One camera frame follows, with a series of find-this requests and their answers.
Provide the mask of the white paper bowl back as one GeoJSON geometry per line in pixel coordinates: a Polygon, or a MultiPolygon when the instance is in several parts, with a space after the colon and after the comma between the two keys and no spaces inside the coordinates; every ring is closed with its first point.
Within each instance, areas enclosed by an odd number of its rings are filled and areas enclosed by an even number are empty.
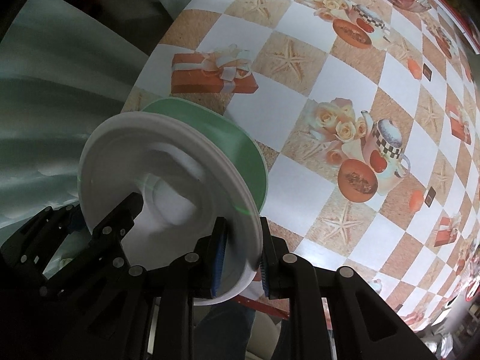
{"type": "Polygon", "coordinates": [[[212,305],[253,281],[262,249],[260,211],[242,176],[205,135],[165,115],[127,112],[100,124],[80,156],[80,207],[89,228],[131,193],[141,213],[122,240],[132,264],[153,270],[193,251],[217,217],[229,230],[218,293],[212,305]]]}

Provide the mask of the green square plate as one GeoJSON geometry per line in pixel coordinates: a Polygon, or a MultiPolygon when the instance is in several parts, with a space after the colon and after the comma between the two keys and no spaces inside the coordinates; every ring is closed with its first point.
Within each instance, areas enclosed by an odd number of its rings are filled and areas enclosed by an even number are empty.
{"type": "Polygon", "coordinates": [[[260,211],[268,192],[268,169],[258,145],[238,125],[224,116],[179,97],[164,97],[145,106],[145,112],[177,119],[220,149],[245,181],[260,211]]]}

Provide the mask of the person's jeans leg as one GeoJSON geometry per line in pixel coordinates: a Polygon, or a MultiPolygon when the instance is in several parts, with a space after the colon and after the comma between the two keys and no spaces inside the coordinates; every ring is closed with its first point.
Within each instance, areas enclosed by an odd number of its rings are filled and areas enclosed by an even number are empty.
{"type": "Polygon", "coordinates": [[[245,359],[256,311],[230,300],[213,305],[193,330],[194,359],[245,359]]]}

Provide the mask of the pale green curtain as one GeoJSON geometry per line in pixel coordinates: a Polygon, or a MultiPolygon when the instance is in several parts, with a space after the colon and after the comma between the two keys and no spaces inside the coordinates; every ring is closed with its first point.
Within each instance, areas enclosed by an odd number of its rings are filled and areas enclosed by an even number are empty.
{"type": "Polygon", "coordinates": [[[171,19],[155,0],[1,0],[1,238],[78,200],[89,135],[171,19]]]}

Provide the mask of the patterned checkered tablecloth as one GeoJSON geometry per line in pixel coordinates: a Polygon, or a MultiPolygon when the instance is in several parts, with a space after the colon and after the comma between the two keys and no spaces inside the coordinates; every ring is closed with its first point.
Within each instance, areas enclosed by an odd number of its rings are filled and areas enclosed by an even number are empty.
{"type": "Polygon", "coordinates": [[[250,52],[252,94],[189,94],[268,167],[262,215],[292,250],[354,267],[414,330],[474,294],[479,87],[453,22],[388,0],[192,0],[126,102],[171,94],[179,54],[250,52]]]}

